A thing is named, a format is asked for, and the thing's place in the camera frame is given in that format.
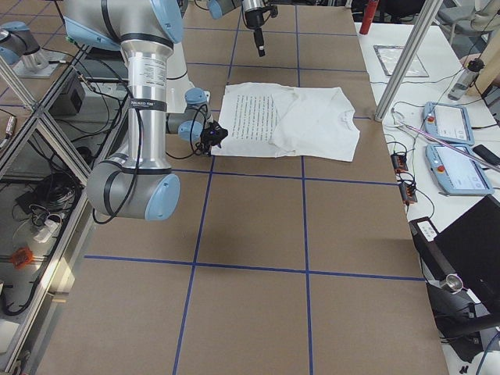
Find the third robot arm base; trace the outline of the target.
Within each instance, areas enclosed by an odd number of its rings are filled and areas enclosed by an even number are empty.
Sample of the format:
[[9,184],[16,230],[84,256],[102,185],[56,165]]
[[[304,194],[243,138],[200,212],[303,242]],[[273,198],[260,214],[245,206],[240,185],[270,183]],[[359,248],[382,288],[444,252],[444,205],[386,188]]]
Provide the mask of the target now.
[[1,25],[1,57],[22,78],[49,78],[66,60],[64,52],[44,50],[21,21]]

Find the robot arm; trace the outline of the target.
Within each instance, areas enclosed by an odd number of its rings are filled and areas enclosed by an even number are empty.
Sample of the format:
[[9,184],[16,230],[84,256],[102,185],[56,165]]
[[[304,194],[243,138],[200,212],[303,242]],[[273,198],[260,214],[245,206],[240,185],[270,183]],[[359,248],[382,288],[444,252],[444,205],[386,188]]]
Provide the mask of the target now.
[[278,9],[276,5],[262,0],[213,0],[207,1],[207,6],[210,15],[215,20],[241,7],[244,25],[253,31],[254,42],[259,57],[263,57],[266,54],[262,27],[268,18],[277,17]]
[[75,42],[118,51],[127,67],[128,139],[87,180],[87,198],[110,220],[169,218],[180,179],[166,158],[166,135],[208,155],[228,135],[212,116],[205,92],[188,79],[178,1],[68,1],[66,32]]

